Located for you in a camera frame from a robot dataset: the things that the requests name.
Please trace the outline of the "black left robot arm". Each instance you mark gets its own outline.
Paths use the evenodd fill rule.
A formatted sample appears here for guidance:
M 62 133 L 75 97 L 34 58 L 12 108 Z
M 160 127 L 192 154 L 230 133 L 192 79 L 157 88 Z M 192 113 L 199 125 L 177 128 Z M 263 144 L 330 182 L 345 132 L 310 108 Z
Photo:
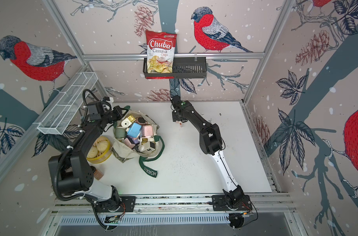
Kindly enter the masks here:
M 126 110 L 101 100 L 89 103 L 87 111 L 78 137 L 62 154 L 48 161 L 52 188 L 60 201 L 83 197 L 93 204 L 118 208 L 121 198 L 116 188 L 97 181 L 86 158 L 105 128 L 120 121 Z

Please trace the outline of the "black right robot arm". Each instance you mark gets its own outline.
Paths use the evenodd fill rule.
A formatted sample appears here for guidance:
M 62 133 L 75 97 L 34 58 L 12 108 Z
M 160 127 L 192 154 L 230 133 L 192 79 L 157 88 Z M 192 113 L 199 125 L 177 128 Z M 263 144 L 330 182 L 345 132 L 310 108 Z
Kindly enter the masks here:
M 233 177 L 226 162 L 223 150 L 226 147 L 219 126 L 206 121 L 189 101 L 182 101 L 179 95 L 170 99 L 174 122 L 190 122 L 199 132 L 199 145 L 204 154 L 210 155 L 215 163 L 223 183 L 224 204 L 231 210 L 244 207 L 251 210 L 250 200 L 242 187 Z

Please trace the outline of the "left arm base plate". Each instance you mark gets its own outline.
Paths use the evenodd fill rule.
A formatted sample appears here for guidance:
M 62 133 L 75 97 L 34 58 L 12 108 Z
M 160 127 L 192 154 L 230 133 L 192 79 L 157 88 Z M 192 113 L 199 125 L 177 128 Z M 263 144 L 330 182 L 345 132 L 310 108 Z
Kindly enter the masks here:
M 99 213 L 133 212 L 135 202 L 135 196 L 121 196 L 118 201 L 110 199 L 103 202 L 97 202 L 95 210 Z

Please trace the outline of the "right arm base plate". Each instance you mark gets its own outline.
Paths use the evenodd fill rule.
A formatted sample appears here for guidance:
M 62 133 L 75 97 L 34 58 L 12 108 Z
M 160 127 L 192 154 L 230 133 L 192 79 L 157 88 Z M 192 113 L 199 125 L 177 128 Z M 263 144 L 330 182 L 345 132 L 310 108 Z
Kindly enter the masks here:
M 251 211 L 253 209 L 248 195 L 235 199 L 225 195 L 212 195 L 210 203 L 214 211 Z

